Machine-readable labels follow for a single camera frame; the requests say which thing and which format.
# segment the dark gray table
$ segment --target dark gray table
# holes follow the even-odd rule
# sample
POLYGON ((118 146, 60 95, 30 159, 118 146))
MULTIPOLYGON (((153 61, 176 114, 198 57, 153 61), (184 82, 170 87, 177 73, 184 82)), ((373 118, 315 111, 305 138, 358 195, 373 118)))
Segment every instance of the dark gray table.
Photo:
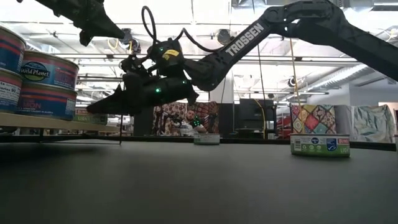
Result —
POLYGON ((397 223, 398 156, 288 146, 0 144, 0 223, 397 223))

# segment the shelf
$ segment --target shelf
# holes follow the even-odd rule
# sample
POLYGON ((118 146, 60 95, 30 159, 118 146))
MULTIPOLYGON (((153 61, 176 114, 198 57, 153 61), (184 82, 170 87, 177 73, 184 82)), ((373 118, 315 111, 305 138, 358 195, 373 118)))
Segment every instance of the shelf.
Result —
POLYGON ((71 129, 87 131, 118 132, 119 127, 110 127, 100 124, 88 124, 76 121, 63 121, 52 118, 41 118, 36 116, 25 116, 19 114, 0 113, 0 126, 18 128, 48 128, 48 129, 71 129))

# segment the stacked cans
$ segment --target stacked cans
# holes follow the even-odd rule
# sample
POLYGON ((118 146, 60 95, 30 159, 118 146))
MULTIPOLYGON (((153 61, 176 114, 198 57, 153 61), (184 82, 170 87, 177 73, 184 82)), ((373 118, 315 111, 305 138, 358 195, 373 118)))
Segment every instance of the stacked cans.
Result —
POLYGON ((78 65, 54 55, 25 50, 22 38, 0 27, 0 68, 1 111, 73 119, 78 65), (1 88, 3 84, 8 86, 5 90, 1 88))

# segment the ceiling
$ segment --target ceiling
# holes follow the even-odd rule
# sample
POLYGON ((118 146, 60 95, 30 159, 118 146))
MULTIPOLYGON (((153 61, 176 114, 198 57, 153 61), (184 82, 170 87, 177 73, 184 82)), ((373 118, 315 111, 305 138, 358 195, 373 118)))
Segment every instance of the ceiling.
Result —
MULTIPOLYGON (((254 8, 251 2, 244 0, 106 0, 104 7, 107 15, 120 28, 132 30, 132 36, 139 41, 142 53, 145 53, 152 44, 152 39, 142 25, 142 6, 149 6, 155 17, 158 39, 166 40, 168 37, 175 37, 185 27, 200 44, 209 49, 215 49, 222 46, 216 40, 219 29, 229 29, 233 35, 238 34, 255 21, 266 7, 294 1, 257 0, 253 1, 254 8)), ((398 17, 398 13, 394 11, 346 9, 345 14, 350 23, 374 35, 397 25, 397 21, 392 19, 398 17)), ((74 27, 71 21, 62 16, 55 17, 50 9, 33 0, 24 0, 21 4, 15 0, 2 0, 0 22, 23 36, 30 43, 30 47, 46 52, 75 56, 129 53, 129 49, 118 45, 117 40, 104 37, 95 37, 87 47, 80 45, 78 40, 80 29, 74 27)), ((186 37, 182 37, 180 43, 185 55, 203 56, 207 54, 193 45, 186 37)), ((328 57, 329 59, 326 60, 335 57, 350 59, 332 47, 312 45, 295 39, 292 40, 292 45, 295 56, 328 57)), ((294 74, 293 67, 289 62, 292 53, 289 39, 270 35, 259 44, 259 49, 260 55, 273 57, 273 61, 264 62, 265 64, 261 66, 264 88, 269 91, 288 89, 287 80, 294 74)), ((258 53, 257 48, 254 48, 248 55, 256 58, 258 53)), ((121 59, 109 61, 89 57, 71 59, 80 64, 80 76, 120 77, 122 74, 117 66, 121 59)), ((347 66, 353 66, 353 64, 298 63, 295 66, 295 71, 301 86, 305 86, 347 66)), ((236 64, 231 72, 234 75, 235 90, 260 90, 262 88, 260 66, 257 60, 236 64)), ((85 89, 79 92, 80 95, 89 95, 96 100, 111 91, 105 94, 93 93, 87 91, 88 88, 113 89, 118 82, 80 82, 79 84, 85 89)))

